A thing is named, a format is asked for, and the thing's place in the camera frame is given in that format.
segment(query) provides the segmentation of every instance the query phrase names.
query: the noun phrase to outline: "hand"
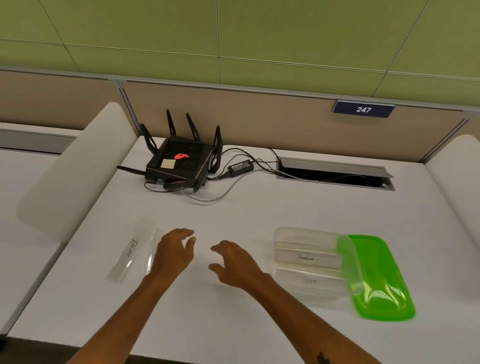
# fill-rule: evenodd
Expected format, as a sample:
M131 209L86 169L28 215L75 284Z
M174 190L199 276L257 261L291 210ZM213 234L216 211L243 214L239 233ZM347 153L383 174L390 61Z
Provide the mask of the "hand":
M197 238L192 236L185 247L182 242L193 233L194 231L190 229L174 229L162 236L156 248L149 276L175 280L193 260L193 246Z
M252 256L236 243L223 240L210 250L223 257L225 267L217 263L208 266L222 283L248 291L266 275Z

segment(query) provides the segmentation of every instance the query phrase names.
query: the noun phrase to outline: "floor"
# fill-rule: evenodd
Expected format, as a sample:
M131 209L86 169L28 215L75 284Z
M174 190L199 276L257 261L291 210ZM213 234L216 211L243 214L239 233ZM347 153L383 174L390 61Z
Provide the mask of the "floor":
M0 364L63 364L78 348L46 342L8 338L0 341ZM130 355L127 364L186 364Z

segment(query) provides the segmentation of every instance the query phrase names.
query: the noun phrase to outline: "tattoo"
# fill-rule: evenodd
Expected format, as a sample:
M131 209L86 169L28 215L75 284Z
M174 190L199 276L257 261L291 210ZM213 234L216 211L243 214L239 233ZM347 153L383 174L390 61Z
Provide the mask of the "tattoo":
M324 353L320 352L320 355L317 356L318 364L330 364L330 359L324 357Z

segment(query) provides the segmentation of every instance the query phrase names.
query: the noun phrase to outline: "black router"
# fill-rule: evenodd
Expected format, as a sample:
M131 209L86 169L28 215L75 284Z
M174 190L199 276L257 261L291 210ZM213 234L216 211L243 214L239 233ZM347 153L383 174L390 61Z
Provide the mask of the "black router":
M202 142L192 118L188 113L186 115L193 139L177 136L172 116L167 109L170 136L160 148L157 148L145 125L140 124L147 148L153 154L145 172L122 166L117 168L144 175L147 181L161 181L167 191L193 187L193 191L197 192L200 186L205 185L208 174L217 172L220 167L222 135L220 126L217 125L213 144Z

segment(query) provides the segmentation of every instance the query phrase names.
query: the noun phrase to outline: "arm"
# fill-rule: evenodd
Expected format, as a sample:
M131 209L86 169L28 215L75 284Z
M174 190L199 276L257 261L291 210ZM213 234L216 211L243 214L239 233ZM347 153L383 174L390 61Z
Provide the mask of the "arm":
M193 259L193 230L175 229L158 243L152 270L68 364L124 363L157 302Z
M380 364L263 273L237 244L224 240L211 250L223 256L225 267L210 264L208 268L221 282L241 288L256 299L306 364Z

